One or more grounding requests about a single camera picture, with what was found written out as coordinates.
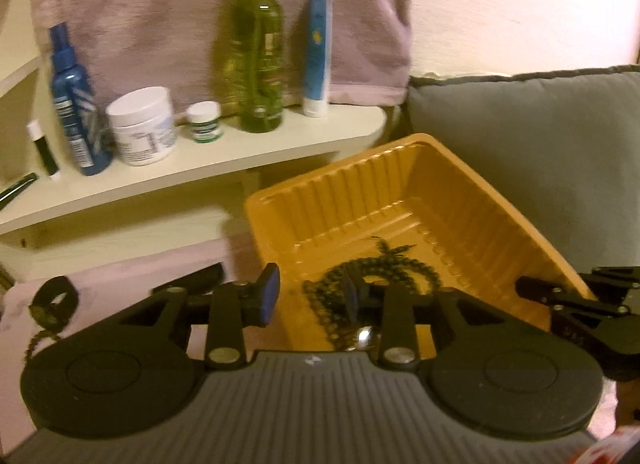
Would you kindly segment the cream corner shelf unit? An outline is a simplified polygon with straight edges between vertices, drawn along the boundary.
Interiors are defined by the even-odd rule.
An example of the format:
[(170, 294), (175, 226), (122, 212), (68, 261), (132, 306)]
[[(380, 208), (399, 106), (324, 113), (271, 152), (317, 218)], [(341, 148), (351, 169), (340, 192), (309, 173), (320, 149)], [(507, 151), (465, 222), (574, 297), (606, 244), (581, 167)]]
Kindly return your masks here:
[[(32, 0), (12, 0), (26, 8), (26, 24), (14, 24), (3, 54), (42, 48), (32, 20)], [(34, 167), (25, 125), (38, 120), (61, 166), (57, 180), (41, 178), (1, 214), (1, 262), (18, 281), (66, 275), (96, 265), (163, 252), (239, 230), (247, 193), (226, 179), (258, 166), (375, 143), (386, 121), (381, 108), (333, 104), (325, 117), (306, 117), (284, 101), (283, 120), (268, 133), (247, 133), (224, 109), (224, 134), (197, 143), (186, 126), (167, 157), (131, 166), (115, 158), (107, 169), (82, 175), (53, 107), (50, 67), (30, 71), (1, 98), (1, 177), (10, 180)]]

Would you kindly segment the small green white jar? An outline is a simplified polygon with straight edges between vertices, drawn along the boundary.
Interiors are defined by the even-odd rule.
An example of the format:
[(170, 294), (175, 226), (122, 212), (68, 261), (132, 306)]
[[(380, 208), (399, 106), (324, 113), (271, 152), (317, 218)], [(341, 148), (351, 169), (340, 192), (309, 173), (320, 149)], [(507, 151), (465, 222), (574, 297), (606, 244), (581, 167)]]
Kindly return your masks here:
[(186, 108), (193, 139), (197, 143), (213, 143), (222, 135), (221, 106), (215, 100), (197, 102)]

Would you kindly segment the dark green pencil tube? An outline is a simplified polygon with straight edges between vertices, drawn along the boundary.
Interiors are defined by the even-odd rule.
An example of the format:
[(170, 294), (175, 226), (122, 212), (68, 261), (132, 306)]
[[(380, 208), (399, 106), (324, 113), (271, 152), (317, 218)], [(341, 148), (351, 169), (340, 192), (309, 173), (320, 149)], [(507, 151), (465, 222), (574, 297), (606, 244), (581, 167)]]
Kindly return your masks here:
[(5, 209), (14, 199), (16, 199), (23, 191), (38, 180), (36, 173), (29, 173), (20, 180), (10, 185), (8, 188), (0, 192), (0, 210)]

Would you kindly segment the grey cushion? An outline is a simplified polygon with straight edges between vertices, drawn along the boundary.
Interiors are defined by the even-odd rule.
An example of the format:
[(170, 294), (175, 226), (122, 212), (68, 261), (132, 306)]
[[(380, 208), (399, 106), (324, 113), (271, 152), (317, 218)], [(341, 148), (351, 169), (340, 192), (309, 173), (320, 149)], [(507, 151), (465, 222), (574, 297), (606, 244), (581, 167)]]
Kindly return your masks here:
[(414, 78), (404, 111), (576, 270), (638, 265), (638, 66)]

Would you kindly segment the small black white bottle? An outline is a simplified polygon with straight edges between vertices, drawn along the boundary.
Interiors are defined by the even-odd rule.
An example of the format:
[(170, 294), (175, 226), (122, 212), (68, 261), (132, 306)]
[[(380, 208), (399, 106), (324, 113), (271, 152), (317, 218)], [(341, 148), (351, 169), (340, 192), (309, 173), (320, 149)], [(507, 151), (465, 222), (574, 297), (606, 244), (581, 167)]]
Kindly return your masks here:
[(60, 168), (53, 157), (47, 137), (43, 134), (39, 121), (29, 121), (26, 129), (29, 138), (32, 139), (32, 142), (35, 144), (43, 169), (52, 180), (59, 179), (61, 176)]

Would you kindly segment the blue spray bottle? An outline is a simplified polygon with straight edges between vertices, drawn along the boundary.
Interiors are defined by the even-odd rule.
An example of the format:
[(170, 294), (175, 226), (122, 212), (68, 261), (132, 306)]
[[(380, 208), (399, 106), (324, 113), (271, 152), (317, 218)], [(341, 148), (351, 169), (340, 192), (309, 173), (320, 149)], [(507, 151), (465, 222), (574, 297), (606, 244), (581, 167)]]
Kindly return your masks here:
[(49, 29), (53, 105), (75, 163), (85, 176), (100, 174), (113, 159), (87, 69), (77, 59), (67, 24)]

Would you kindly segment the blue white tube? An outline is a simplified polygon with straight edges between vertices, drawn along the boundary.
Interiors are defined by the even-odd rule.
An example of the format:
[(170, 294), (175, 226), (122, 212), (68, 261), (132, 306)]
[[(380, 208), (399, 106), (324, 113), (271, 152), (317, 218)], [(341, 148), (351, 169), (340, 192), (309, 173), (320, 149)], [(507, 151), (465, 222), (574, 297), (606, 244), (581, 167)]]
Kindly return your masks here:
[(303, 113), (324, 117), (329, 110), (332, 57), (332, 0), (309, 0)]

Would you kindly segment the mauve fleece towel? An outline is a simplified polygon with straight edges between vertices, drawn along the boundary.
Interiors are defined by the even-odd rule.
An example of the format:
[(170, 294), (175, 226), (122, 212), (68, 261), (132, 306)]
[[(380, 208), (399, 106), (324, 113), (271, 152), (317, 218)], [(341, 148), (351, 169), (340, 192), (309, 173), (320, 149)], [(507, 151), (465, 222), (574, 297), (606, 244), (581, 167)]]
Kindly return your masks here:
[[(215, 99), (234, 104), (232, 10), (236, 0), (32, 0), (42, 48), (66, 24), (106, 106), (145, 86), (165, 86), (178, 108)], [(277, 0), (283, 10), (284, 101), (302, 98), (308, 0)], [(393, 106), (405, 98), (411, 67), (412, 0), (332, 0), (330, 99)]]

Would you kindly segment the white cream jar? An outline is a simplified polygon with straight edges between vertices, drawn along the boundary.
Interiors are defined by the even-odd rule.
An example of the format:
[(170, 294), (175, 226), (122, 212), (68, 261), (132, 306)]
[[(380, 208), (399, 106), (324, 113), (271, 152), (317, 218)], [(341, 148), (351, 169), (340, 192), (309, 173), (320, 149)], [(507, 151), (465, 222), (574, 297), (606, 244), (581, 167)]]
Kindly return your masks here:
[(166, 87), (143, 87), (122, 95), (105, 112), (120, 158), (128, 165), (155, 163), (176, 146), (174, 108)]

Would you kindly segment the green olive spray bottle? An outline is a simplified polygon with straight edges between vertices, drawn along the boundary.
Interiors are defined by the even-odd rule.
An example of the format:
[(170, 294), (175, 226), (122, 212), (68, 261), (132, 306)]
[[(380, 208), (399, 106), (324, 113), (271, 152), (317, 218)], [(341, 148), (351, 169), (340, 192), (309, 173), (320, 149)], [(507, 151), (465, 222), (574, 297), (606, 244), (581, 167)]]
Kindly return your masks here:
[(236, 0), (232, 12), (231, 72), (240, 125), (268, 133), (283, 109), (283, 12), (277, 0)]

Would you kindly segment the orange plastic tray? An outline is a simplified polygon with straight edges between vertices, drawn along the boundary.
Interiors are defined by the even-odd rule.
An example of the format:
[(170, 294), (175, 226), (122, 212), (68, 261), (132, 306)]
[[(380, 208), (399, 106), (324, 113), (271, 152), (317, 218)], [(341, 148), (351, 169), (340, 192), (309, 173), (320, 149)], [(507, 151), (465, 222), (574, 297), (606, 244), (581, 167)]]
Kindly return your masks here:
[(587, 285), (551, 243), (474, 169), (427, 134), (413, 134), (251, 195), (245, 210), (260, 258), (281, 269), (274, 322), (285, 346), (332, 345), (303, 290), (332, 267), (408, 245), (446, 287), (476, 296), (543, 330), (548, 308), (521, 299), (529, 276), (586, 299)]

